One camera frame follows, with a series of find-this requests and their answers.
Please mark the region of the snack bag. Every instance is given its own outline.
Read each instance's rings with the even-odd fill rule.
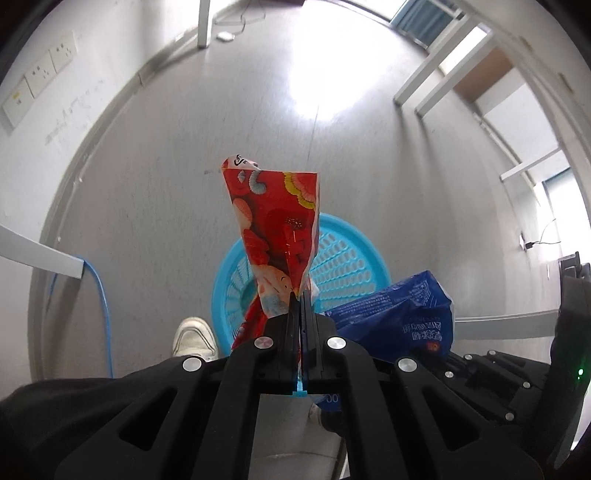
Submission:
[[[268,318],[287,313],[291,292],[310,288],[318,251],[317,173],[261,170],[240,155],[222,164],[258,295],[232,345],[262,334]]]
[[[324,314],[340,336],[387,362],[413,349],[446,356],[453,343],[453,302],[429,270]]]

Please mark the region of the electrical outlet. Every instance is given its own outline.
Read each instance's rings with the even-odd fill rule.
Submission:
[[[25,79],[17,85],[17,88],[10,94],[10,97],[4,102],[2,107],[6,116],[10,120],[12,127],[16,127],[22,120],[22,117],[29,111],[33,104],[33,95]]]
[[[56,70],[53,67],[49,51],[46,51],[45,55],[25,74],[33,97],[37,98],[54,76],[56,76]]]
[[[60,73],[77,53],[74,32],[69,32],[60,38],[60,41],[49,49],[49,53],[51,54],[56,72]]]

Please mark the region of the blue cable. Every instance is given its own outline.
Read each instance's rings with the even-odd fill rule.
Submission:
[[[107,296],[105,293],[105,288],[103,287],[103,282],[101,282],[100,277],[99,277],[99,273],[96,271],[96,269],[94,268],[94,266],[92,265],[92,263],[90,263],[88,260],[82,258],[82,257],[76,257],[76,258],[80,258],[80,260],[82,260],[84,262],[84,270],[82,271],[82,275],[84,275],[84,271],[88,268],[88,270],[90,271],[90,273],[92,274],[92,276],[94,277],[95,281],[96,281],[96,286],[99,289],[99,295],[100,295],[100,304],[103,308],[103,315],[105,317],[105,336],[106,336],[106,346],[107,346],[107,369],[109,370],[109,376],[111,378],[114,378],[115,376],[113,375],[113,356],[111,353],[111,314],[109,313],[109,305],[107,304]],[[53,279],[51,281],[51,284],[49,286],[49,296],[51,297],[51,295],[53,294],[53,289],[56,286],[56,280],[57,280],[57,273],[53,275]]]

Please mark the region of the red snack bag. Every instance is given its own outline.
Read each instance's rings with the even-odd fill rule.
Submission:
[[[261,170],[240,155],[228,158],[222,173],[259,297],[234,348],[260,335],[267,318],[287,313],[291,292],[299,297],[307,284],[318,250],[319,182],[317,173]]]

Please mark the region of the person's leg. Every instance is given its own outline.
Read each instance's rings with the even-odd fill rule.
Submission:
[[[44,380],[26,385],[0,401],[0,413],[39,468],[53,478],[62,459],[161,381],[186,355],[206,361],[218,358],[213,333],[204,320],[192,317],[181,322],[173,355],[122,378]]]

